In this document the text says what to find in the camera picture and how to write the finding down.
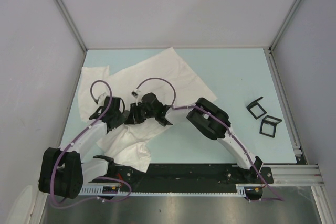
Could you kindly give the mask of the white t-shirt garment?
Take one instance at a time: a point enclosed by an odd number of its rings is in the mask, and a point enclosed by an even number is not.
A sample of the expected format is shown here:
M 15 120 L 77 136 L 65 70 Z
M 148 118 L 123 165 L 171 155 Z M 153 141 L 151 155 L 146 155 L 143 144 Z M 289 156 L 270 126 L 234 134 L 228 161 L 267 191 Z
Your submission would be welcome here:
M 145 49 L 88 51 L 77 93 L 83 122 L 88 122 L 98 108 L 89 91 L 96 80 L 104 80 L 107 84 L 95 84 L 95 96 L 107 94 L 111 89 L 126 106 L 136 101 L 132 91 L 137 91 L 141 98 L 152 92 L 160 102 L 174 107 L 193 104 L 200 97 L 211 102 L 217 100 L 213 91 L 172 47 L 162 52 Z M 113 130 L 98 141 L 98 147 L 116 163 L 146 172 L 152 159 L 147 143 L 166 130 L 168 127 L 159 125 L 155 119 L 147 119 L 139 125 Z

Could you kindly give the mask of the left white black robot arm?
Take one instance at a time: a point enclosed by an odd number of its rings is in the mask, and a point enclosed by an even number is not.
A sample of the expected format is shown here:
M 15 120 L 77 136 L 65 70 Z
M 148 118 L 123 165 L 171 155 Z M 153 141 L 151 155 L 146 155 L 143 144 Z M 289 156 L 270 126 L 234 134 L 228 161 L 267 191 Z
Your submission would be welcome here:
M 124 101 L 119 97 L 105 97 L 104 104 L 89 117 L 94 123 L 80 135 L 69 147 L 48 148 L 43 155 L 38 189 L 50 193 L 54 186 L 54 195 L 69 199 L 76 198 L 82 186 L 100 177 L 110 182 L 116 175 L 114 159 L 104 155 L 95 155 L 89 161 L 83 158 L 91 148 L 110 131 L 121 126 L 127 111 L 120 110 Z

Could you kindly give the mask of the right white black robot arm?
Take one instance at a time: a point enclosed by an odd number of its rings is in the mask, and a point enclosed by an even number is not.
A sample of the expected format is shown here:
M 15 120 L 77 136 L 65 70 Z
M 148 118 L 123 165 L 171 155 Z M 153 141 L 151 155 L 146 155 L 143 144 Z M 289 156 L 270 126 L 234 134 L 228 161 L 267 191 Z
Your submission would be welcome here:
M 174 107 L 161 103 L 154 93 L 148 93 L 140 102 L 130 105 L 125 124 L 142 124 L 147 119 L 155 119 L 163 127 L 188 120 L 206 138 L 219 142 L 235 157 L 245 181 L 254 183 L 261 177 L 262 160 L 237 137 L 229 115 L 206 98 L 199 98 L 191 105 Z

